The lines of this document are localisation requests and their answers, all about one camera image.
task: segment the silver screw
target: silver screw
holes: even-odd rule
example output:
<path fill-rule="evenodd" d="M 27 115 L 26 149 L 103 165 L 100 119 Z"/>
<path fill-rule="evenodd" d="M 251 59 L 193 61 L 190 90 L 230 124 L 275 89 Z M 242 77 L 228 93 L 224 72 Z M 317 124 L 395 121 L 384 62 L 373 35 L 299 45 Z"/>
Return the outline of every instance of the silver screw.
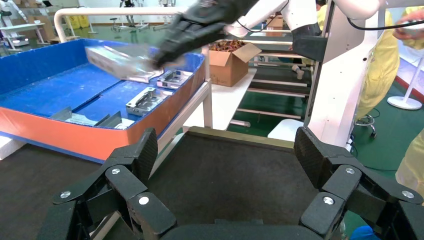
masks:
<path fill-rule="evenodd" d="M 348 168 L 346 168 L 346 172 L 348 174 L 354 174 L 355 173 L 355 170 L 353 170 L 352 168 L 348 167 Z"/>
<path fill-rule="evenodd" d="M 328 204 L 328 205 L 334 204 L 334 200 L 331 197 L 326 196 L 326 197 L 323 198 L 323 200 L 324 200 L 325 204 Z"/>
<path fill-rule="evenodd" d="M 121 170 L 119 168 L 115 168 L 112 170 L 112 174 L 118 174 Z"/>
<path fill-rule="evenodd" d="M 70 191 L 64 191 L 60 194 L 60 198 L 61 199 L 66 199 L 67 197 L 69 197 L 71 195 Z"/>
<path fill-rule="evenodd" d="M 409 191 L 402 191 L 402 194 L 409 199 L 413 199 L 415 197 L 414 194 L 412 194 L 412 192 L 409 192 Z"/>
<path fill-rule="evenodd" d="M 146 205 L 148 202 L 149 202 L 149 198 L 146 197 L 146 196 L 144 196 L 144 197 L 140 198 L 140 200 L 138 200 L 138 203 L 140 205 Z"/>

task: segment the yellow container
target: yellow container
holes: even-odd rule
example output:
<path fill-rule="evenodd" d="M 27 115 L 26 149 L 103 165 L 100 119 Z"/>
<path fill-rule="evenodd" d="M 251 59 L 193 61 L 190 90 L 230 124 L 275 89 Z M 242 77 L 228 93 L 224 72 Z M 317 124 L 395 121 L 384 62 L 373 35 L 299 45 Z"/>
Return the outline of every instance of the yellow container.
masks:
<path fill-rule="evenodd" d="M 81 28 L 88 28 L 90 26 L 89 18 L 87 16 L 78 16 L 78 21 Z"/>
<path fill-rule="evenodd" d="M 78 16 L 69 16 L 69 27 L 72 29 L 79 29 L 81 27 Z"/>

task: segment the black glove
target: black glove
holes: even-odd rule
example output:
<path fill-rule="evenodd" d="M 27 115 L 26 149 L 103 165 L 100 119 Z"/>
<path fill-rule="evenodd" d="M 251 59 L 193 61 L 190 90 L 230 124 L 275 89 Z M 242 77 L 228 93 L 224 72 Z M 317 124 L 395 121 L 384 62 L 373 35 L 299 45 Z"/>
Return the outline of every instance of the black glove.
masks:
<path fill-rule="evenodd" d="M 177 16 L 169 27 L 153 65 L 162 67 L 189 51 L 224 37 L 224 26 L 245 15 L 258 0 L 201 0 Z"/>

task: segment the cardboard box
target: cardboard box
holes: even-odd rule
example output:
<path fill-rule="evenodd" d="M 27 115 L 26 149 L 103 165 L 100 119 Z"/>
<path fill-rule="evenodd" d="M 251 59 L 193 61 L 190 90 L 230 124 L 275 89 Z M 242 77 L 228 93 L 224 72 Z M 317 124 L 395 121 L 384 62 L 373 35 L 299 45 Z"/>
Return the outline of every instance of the cardboard box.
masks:
<path fill-rule="evenodd" d="M 232 87 L 249 71 L 249 60 L 262 52 L 248 43 L 234 52 L 209 51 L 210 79 L 213 84 Z"/>
<path fill-rule="evenodd" d="M 284 19 L 282 16 L 276 16 L 274 18 L 274 20 L 272 20 L 271 18 L 269 18 L 266 21 L 266 24 L 268 24 L 268 27 L 266 28 L 267 30 L 283 30 L 283 26 L 284 26 Z M 267 37 L 281 37 L 283 35 L 282 32 L 267 32 L 266 36 Z"/>
<path fill-rule="evenodd" d="M 41 26 L 40 33 L 44 41 L 53 39 L 56 37 L 55 30 L 53 29 L 52 22 L 47 16 L 28 16 L 29 23 L 33 24 L 35 20 L 39 20 L 44 25 Z"/>
<path fill-rule="evenodd" d="M 13 2 L 19 7 L 24 9 L 36 9 L 41 8 L 42 4 L 37 3 L 36 0 L 13 0 Z"/>

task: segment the black cable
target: black cable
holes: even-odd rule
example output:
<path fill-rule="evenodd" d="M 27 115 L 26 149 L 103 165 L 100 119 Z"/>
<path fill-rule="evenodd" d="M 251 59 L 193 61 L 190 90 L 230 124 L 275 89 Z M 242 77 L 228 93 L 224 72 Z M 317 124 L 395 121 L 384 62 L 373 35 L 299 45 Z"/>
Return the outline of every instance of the black cable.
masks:
<path fill-rule="evenodd" d="M 354 152 L 356 152 L 355 158 L 358 158 L 359 152 L 358 152 L 358 149 L 353 145 L 353 142 L 347 143 L 347 144 L 349 144 L 352 147 L 352 149 L 353 149 L 352 154 Z M 366 167 L 367 169 L 382 171 L 382 172 L 397 172 L 398 171 L 397 169 L 381 169 L 381 168 L 375 168 L 375 167 L 370 167 L 370 166 L 365 166 L 365 165 L 363 165 L 363 166 Z"/>
<path fill-rule="evenodd" d="M 358 149 L 354 145 L 352 145 L 352 143 L 350 143 L 350 146 L 353 149 L 353 152 L 352 153 L 356 152 L 355 158 L 358 158 Z"/>
<path fill-rule="evenodd" d="M 393 25 L 393 26 L 361 27 L 361 26 L 358 26 L 358 25 L 354 24 L 350 18 L 347 18 L 347 21 L 349 22 L 349 24 L 352 27 L 354 27 L 356 29 L 359 29 L 359 30 L 363 30 L 363 31 L 379 31 L 379 30 L 387 30 L 387 29 L 400 29 L 400 28 L 404 28 L 404 27 L 409 27 L 409 26 L 415 26 L 415 25 L 419 25 L 419 24 L 424 24 L 424 20 L 421 20 L 421 21 L 410 22 L 410 23 L 399 24 L 399 25 Z"/>
<path fill-rule="evenodd" d="M 377 116 L 372 116 L 372 118 L 376 119 L 376 118 L 380 117 L 380 115 L 381 115 L 380 111 L 377 108 L 375 108 L 375 107 L 373 109 L 375 111 L 377 111 L 378 115 Z"/>
<path fill-rule="evenodd" d="M 279 12 L 281 12 L 282 10 L 284 10 L 284 8 L 287 6 L 287 4 L 289 4 L 289 0 L 285 3 L 285 5 L 281 8 L 281 10 L 280 10 Z M 239 22 L 239 20 L 238 20 L 238 19 L 237 19 L 237 23 L 238 23 L 238 24 L 240 24 L 240 26 L 242 26 L 244 29 L 246 29 L 246 30 L 247 30 L 247 31 L 249 31 L 249 32 L 252 32 L 252 33 L 260 33 L 260 32 L 262 32 L 263 30 L 267 29 L 268 25 L 269 25 L 269 24 L 271 24 L 271 23 L 274 21 L 274 19 L 276 19 L 276 17 L 277 17 L 277 16 L 275 16 L 273 19 L 271 19 L 271 21 L 269 21 L 269 22 L 266 24 L 266 26 L 265 26 L 264 28 L 262 28 L 261 30 L 259 30 L 259 31 L 254 31 L 254 30 L 252 30 L 252 29 L 247 28 L 245 25 L 241 24 L 241 23 Z"/>

